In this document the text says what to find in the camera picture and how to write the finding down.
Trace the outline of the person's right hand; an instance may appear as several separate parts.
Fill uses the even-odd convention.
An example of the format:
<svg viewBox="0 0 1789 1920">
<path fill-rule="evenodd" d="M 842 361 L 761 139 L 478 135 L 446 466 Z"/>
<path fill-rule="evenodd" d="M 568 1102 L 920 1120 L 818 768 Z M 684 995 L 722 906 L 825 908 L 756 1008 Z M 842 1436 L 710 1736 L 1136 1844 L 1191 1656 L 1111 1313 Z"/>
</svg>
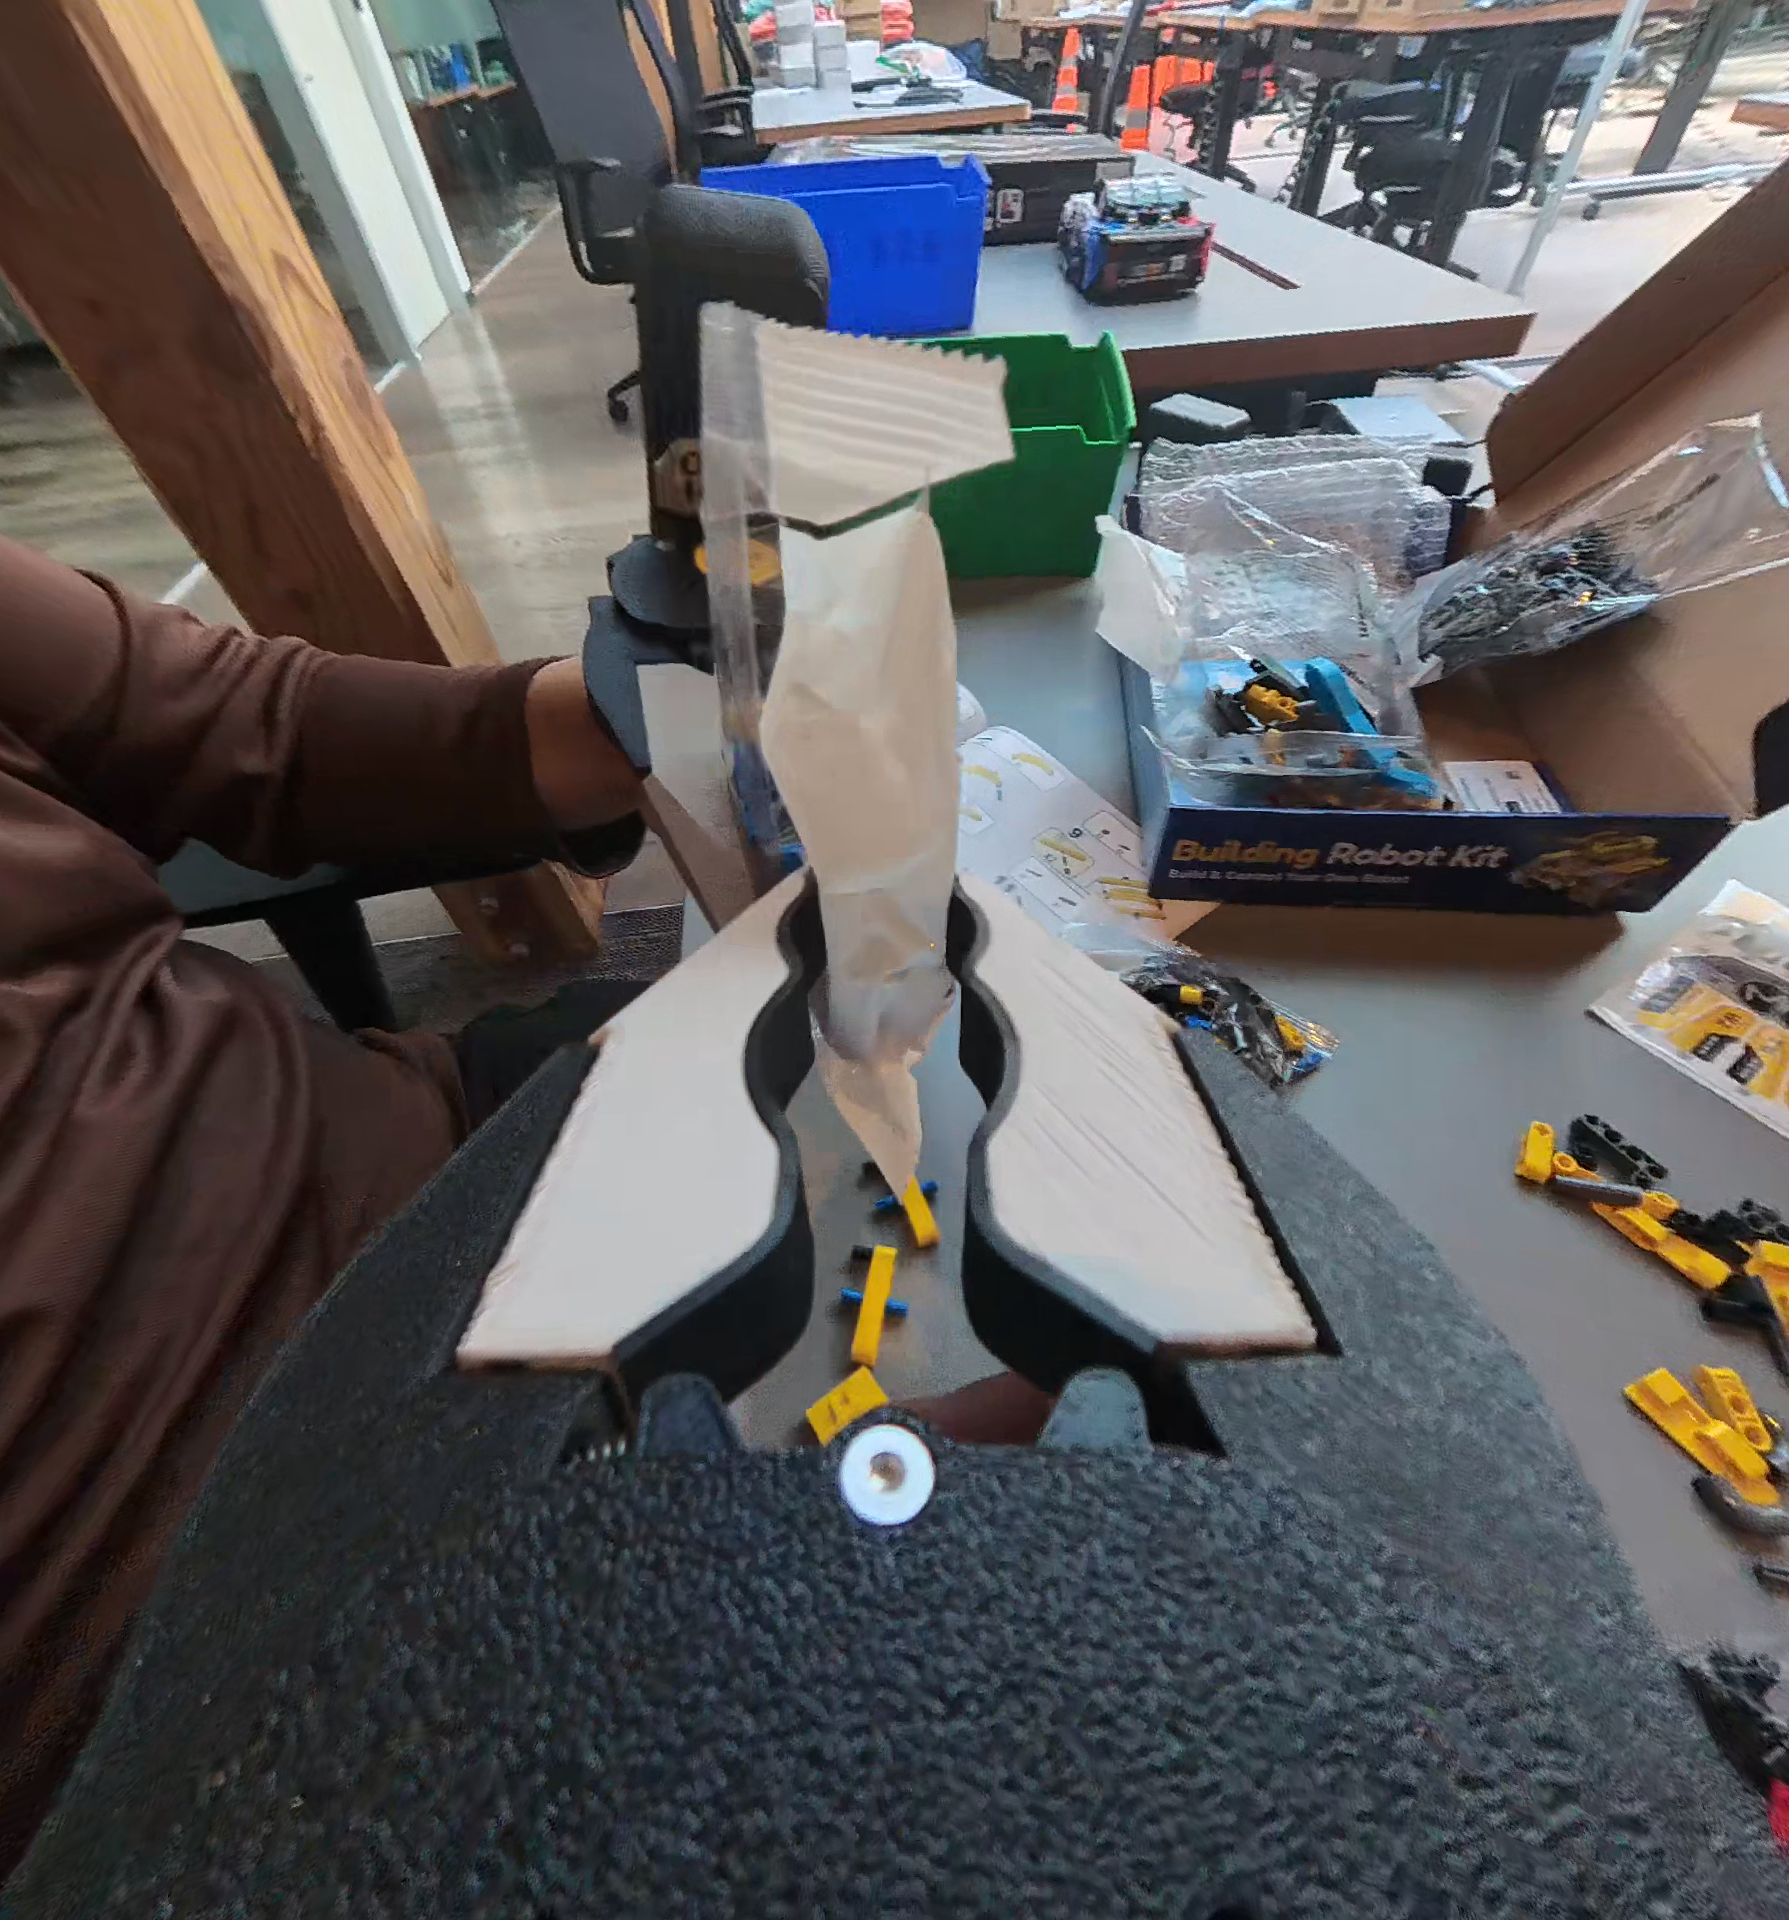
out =
<svg viewBox="0 0 1789 1920">
<path fill-rule="evenodd" d="M 993 1374 L 946 1394 L 893 1401 L 893 1413 L 959 1447 L 1033 1447 L 1055 1406 L 1016 1372 Z"/>
</svg>

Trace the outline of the clear bag black red parts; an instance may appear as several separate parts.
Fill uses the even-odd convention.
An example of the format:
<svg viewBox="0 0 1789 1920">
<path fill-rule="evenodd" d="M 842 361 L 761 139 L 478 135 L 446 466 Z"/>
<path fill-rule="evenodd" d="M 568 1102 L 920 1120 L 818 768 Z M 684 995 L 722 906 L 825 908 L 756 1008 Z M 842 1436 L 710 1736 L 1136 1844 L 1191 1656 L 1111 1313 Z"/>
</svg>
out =
<svg viewBox="0 0 1789 1920">
<path fill-rule="evenodd" d="M 1712 1644 L 1676 1656 L 1676 1671 L 1710 1742 L 1789 1862 L 1789 1711 L 1774 1702 L 1784 1684 L 1782 1662 L 1770 1652 Z"/>
</svg>

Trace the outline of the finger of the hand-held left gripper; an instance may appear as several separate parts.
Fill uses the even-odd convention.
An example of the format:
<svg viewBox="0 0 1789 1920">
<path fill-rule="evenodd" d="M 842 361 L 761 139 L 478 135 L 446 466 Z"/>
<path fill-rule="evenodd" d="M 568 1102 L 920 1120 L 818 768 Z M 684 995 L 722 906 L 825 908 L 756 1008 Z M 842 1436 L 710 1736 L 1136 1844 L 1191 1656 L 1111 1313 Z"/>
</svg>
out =
<svg viewBox="0 0 1789 1920">
<path fill-rule="evenodd" d="M 684 898 L 722 933 L 779 874 L 756 851 L 738 810 L 712 675 L 689 665 L 640 665 L 650 755 L 642 813 Z"/>
</svg>

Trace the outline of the clear bag of mixed parts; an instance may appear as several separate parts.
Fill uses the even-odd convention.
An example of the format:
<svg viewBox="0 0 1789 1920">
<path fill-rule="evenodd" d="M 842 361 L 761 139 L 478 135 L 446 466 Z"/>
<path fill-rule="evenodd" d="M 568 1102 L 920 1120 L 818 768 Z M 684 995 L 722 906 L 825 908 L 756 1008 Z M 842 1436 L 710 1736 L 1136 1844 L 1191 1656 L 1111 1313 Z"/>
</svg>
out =
<svg viewBox="0 0 1789 1920">
<path fill-rule="evenodd" d="M 1120 978 L 1177 1027 L 1217 1043 L 1269 1086 L 1294 1086 L 1337 1052 L 1331 1029 L 1294 1018 L 1241 975 L 1193 956 L 1152 956 Z"/>
</svg>

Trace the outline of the yellow curved panel piece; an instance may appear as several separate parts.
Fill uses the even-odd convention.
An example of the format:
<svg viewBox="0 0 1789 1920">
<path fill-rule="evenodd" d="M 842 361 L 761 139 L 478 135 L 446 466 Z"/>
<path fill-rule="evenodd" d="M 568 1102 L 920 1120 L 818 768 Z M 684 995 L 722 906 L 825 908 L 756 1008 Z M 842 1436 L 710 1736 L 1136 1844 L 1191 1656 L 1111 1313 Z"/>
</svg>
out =
<svg viewBox="0 0 1789 1920">
<path fill-rule="evenodd" d="M 831 1447 L 846 1430 L 880 1415 L 890 1404 L 885 1389 L 877 1380 L 872 1365 L 854 1367 L 838 1380 L 825 1398 L 811 1401 L 805 1415 L 805 1427 L 817 1447 Z"/>
</svg>

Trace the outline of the clear bag of dark parts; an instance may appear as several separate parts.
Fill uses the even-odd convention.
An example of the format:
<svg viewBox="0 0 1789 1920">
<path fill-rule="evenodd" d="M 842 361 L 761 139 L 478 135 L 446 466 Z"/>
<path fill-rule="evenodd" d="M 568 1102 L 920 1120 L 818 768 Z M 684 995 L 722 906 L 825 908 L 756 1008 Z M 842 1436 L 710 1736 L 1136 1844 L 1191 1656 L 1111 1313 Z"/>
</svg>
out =
<svg viewBox="0 0 1789 1920">
<path fill-rule="evenodd" d="M 815 1062 L 893 1191 L 954 1004 L 959 630 L 930 491 L 1012 459 L 1003 363 L 699 311 L 722 740 L 756 851 L 811 872 Z"/>
</svg>

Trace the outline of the clear bag with blue part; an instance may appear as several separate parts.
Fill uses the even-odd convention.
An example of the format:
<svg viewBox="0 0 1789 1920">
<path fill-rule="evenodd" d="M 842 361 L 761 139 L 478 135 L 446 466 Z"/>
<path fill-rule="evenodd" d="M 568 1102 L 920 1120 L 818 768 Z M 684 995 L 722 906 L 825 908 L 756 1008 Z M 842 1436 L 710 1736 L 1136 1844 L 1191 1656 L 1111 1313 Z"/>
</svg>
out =
<svg viewBox="0 0 1789 1920">
<path fill-rule="evenodd" d="M 1152 678 L 1148 740 L 1178 800 L 1230 810 L 1449 811 L 1451 787 L 1392 673 L 1230 647 Z"/>
</svg>

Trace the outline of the green box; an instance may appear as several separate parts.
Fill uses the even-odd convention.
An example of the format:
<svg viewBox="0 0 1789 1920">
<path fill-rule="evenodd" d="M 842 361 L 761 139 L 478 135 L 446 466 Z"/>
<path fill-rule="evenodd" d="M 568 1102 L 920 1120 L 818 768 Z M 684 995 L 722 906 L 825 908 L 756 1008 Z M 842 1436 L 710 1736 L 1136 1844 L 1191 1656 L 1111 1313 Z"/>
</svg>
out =
<svg viewBox="0 0 1789 1920">
<path fill-rule="evenodd" d="M 928 347 L 998 361 L 1012 459 L 930 491 L 954 583 L 1084 580 L 1115 503 L 1136 402 L 1111 332 L 935 338 Z"/>
</svg>

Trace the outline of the pile of loose toy parts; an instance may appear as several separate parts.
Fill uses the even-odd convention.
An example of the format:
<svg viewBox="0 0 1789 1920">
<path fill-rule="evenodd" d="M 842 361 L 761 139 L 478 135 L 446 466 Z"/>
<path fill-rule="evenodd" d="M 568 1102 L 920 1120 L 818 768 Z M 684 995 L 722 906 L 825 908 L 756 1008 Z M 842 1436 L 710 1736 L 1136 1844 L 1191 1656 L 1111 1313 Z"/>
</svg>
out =
<svg viewBox="0 0 1789 1920">
<path fill-rule="evenodd" d="M 1522 1130 L 1514 1177 L 1586 1208 L 1630 1249 L 1676 1275 L 1712 1328 L 1761 1341 L 1789 1380 L 1789 1220 L 1761 1203 L 1696 1214 L 1666 1188 L 1666 1164 L 1596 1114 L 1563 1135 L 1536 1120 Z M 1702 1362 L 1687 1377 L 1656 1367 L 1626 1401 L 1692 1467 L 1692 1494 L 1744 1540 L 1789 1539 L 1789 1424 L 1756 1401 L 1748 1380 Z"/>
</svg>

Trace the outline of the small wheeled robot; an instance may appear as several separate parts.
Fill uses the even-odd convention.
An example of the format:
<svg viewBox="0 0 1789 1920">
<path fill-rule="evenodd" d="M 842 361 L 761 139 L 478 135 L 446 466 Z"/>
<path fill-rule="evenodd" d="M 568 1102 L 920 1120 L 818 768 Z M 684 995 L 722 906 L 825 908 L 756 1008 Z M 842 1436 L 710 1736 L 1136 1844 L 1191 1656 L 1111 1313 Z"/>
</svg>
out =
<svg viewBox="0 0 1789 1920">
<path fill-rule="evenodd" d="M 1068 198 L 1055 245 L 1083 300 L 1174 300 L 1205 281 L 1214 226 L 1177 177 L 1101 178 Z"/>
</svg>

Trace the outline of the large clear plastic bag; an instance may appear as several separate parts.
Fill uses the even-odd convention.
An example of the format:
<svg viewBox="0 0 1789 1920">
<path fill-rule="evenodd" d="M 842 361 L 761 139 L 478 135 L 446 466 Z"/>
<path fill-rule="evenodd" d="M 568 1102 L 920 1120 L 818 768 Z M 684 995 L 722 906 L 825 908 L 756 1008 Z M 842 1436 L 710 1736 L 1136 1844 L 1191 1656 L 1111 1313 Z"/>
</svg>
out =
<svg viewBox="0 0 1789 1920">
<path fill-rule="evenodd" d="M 1100 518 L 1100 639 L 1166 682 L 1228 650 L 1400 673 L 1413 591 L 1449 559 L 1442 464 L 1371 440 L 1157 440 Z"/>
</svg>

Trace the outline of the clear bag of tiny parts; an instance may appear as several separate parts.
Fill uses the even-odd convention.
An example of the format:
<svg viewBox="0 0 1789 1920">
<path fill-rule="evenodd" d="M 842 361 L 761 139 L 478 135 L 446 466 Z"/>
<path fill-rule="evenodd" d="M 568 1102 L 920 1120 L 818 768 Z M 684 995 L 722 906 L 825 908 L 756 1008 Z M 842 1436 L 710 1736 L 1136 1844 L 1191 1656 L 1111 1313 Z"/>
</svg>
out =
<svg viewBox="0 0 1789 1920">
<path fill-rule="evenodd" d="M 1789 485 L 1761 412 L 1712 420 L 1418 583 L 1410 686 L 1547 657 L 1678 599 L 1789 567 Z"/>
</svg>

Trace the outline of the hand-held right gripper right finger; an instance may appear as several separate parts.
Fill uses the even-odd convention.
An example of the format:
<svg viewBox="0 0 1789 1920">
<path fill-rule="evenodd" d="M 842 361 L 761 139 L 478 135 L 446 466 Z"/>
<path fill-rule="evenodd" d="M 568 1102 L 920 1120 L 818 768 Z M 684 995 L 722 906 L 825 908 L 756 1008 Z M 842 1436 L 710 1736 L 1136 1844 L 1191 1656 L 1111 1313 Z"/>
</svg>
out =
<svg viewBox="0 0 1789 1920">
<path fill-rule="evenodd" d="M 954 895 L 959 1062 L 982 1111 L 960 1293 L 977 1341 L 1048 1394 L 1088 1370 L 1152 1413 L 1201 1362 L 1312 1358 L 1302 1275 L 1222 1130 L 1201 1032 L 1063 944 L 998 884 Z"/>
</svg>

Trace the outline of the person's left forearm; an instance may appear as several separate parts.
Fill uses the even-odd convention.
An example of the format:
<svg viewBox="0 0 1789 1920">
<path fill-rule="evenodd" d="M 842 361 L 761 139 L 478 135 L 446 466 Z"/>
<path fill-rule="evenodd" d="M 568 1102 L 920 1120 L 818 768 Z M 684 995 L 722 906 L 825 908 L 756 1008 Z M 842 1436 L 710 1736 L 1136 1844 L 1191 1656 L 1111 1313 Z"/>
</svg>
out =
<svg viewBox="0 0 1789 1920">
<path fill-rule="evenodd" d="M 192 840 L 274 877 L 526 853 L 609 878 L 640 856 L 642 776 L 578 660 L 337 656 L 83 583 L 114 644 L 58 756 L 137 851 Z"/>
</svg>

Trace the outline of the yellow black sticker sheet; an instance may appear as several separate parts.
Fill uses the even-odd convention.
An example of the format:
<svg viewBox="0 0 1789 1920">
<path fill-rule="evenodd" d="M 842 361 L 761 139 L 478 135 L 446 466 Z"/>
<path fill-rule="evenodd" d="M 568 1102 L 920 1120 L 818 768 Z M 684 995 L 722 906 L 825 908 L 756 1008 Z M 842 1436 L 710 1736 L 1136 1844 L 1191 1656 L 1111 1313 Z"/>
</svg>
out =
<svg viewBox="0 0 1789 1920">
<path fill-rule="evenodd" d="M 1789 1138 L 1789 906 L 1725 884 L 1588 1018 Z"/>
</svg>

